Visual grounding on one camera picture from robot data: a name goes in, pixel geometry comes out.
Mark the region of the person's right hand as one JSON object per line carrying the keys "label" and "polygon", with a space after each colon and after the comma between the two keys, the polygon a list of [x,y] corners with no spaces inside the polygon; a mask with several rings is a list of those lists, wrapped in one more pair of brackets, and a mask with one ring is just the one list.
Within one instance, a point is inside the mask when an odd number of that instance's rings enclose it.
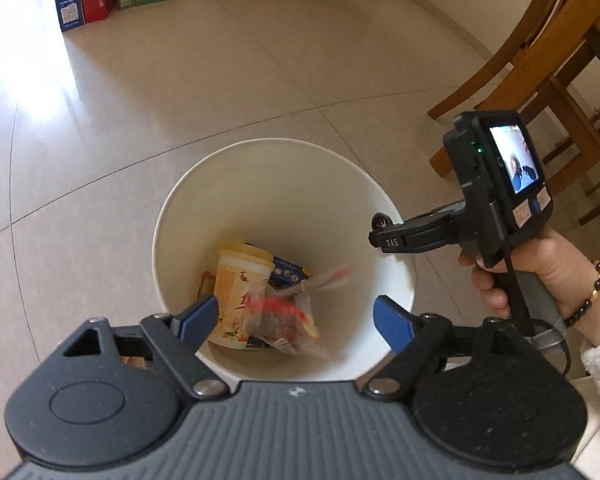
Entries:
{"label": "person's right hand", "polygon": [[[494,282],[496,274],[507,270],[506,263],[499,262],[489,268],[480,256],[471,257],[466,252],[460,254],[458,262],[471,267],[472,284],[483,302],[496,314],[509,315],[508,296]],[[600,278],[600,265],[550,228],[542,229],[537,237],[516,247],[510,263],[515,271],[530,273],[540,280],[563,318],[569,318],[591,299],[594,284]]]}

